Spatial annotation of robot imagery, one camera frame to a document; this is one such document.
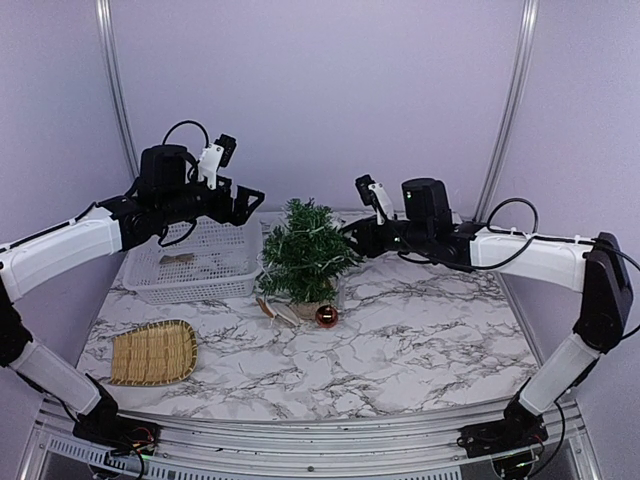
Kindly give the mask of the small green christmas tree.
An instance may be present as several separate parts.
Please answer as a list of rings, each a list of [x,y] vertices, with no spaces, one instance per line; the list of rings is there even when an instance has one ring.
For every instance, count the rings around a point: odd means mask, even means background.
[[[314,200],[289,200],[285,219],[274,226],[261,252],[258,277],[262,296],[282,298],[303,320],[313,320],[322,305],[337,306],[339,279],[363,262],[332,225],[330,207]]]

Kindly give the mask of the white plastic basket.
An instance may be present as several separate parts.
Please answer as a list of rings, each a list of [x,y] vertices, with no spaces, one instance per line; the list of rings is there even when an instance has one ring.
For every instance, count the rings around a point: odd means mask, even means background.
[[[128,252],[122,273],[124,288],[149,304],[187,303],[246,297],[261,272],[259,221],[242,226],[221,225],[203,217],[194,230],[187,223],[169,228],[175,245],[162,247],[156,239]],[[193,253],[188,264],[160,265],[163,255]]]

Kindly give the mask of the red ball ornament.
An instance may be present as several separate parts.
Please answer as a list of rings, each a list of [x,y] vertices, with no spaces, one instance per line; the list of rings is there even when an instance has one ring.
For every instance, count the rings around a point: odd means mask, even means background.
[[[332,305],[322,305],[316,310],[315,320],[322,328],[332,328],[339,321],[338,310]]]

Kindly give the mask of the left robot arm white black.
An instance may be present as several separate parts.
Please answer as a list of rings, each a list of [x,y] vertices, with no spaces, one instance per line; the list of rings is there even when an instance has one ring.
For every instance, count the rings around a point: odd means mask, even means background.
[[[141,154],[139,174],[123,194],[94,202],[79,215],[1,247],[1,365],[71,410],[76,425],[106,445],[125,438],[113,397],[96,380],[37,340],[15,308],[32,290],[93,260],[128,252],[151,238],[167,245],[170,226],[207,217],[244,225],[264,193],[233,186],[219,171],[234,137],[207,138],[199,156],[164,139]]]

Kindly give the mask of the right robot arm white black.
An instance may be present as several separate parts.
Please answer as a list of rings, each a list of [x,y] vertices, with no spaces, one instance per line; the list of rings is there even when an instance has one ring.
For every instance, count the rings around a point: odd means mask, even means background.
[[[397,217],[384,187],[370,176],[357,178],[355,187],[363,204],[375,212],[343,229],[362,257],[395,252],[411,263],[498,273],[580,294],[579,315],[568,338],[519,390],[497,423],[495,438],[502,446],[519,446],[566,390],[630,337],[626,327],[634,293],[626,267],[632,260],[620,251],[614,235],[562,237],[500,228],[490,220],[457,222],[445,184],[433,178],[403,183],[404,218]]]

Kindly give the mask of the woven bamboo tray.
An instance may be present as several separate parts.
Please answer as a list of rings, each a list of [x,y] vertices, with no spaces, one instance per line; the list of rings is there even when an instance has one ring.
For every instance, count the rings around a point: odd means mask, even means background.
[[[164,320],[113,339],[110,383],[155,387],[187,379],[198,360],[196,333],[184,320]]]

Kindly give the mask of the right aluminium frame post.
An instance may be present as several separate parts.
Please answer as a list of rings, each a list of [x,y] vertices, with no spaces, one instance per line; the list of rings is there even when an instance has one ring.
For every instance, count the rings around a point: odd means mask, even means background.
[[[492,148],[488,170],[476,205],[474,213],[475,220],[484,220],[488,217],[491,202],[496,194],[500,176],[506,164],[511,134],[529,74],[539,5],[540,2],[538,0],[526,0],[523,2],[506,103],[499,122],[496,140]]]

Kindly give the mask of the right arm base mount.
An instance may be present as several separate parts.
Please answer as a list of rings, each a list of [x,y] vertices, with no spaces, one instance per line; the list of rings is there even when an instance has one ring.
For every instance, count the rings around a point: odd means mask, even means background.
[[[542,444],[548,438],[543,423],[525,429],[502,419],[462,427],[456,443],[465,450],[468,458],[476,458]]]

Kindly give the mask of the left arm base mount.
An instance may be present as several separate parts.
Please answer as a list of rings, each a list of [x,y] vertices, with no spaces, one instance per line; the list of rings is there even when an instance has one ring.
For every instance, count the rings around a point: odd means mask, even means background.
[[[101,424],[82,417],[75,422],[73,435],[96,444],[109,446],[117,455],[139,453],[152,455],[160,434],[153,422],[117,415]]]

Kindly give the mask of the front aluminium rail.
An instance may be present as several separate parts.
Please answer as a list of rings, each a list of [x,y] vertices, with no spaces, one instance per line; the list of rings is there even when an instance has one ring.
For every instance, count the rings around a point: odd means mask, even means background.
[[[496,420],[503,399],[426,413],[321,421],[206,420],[129,412],[159,427],[143,464],[110,459],[107,448],[77,439],[59,404],[40,407],[18,471],[20,479],[494,479],[495,467],[523,465],[538,479],[600,479],[586,425],[576,403],[544,417],[543,446],[469,458],[457,444],[466,425]]]

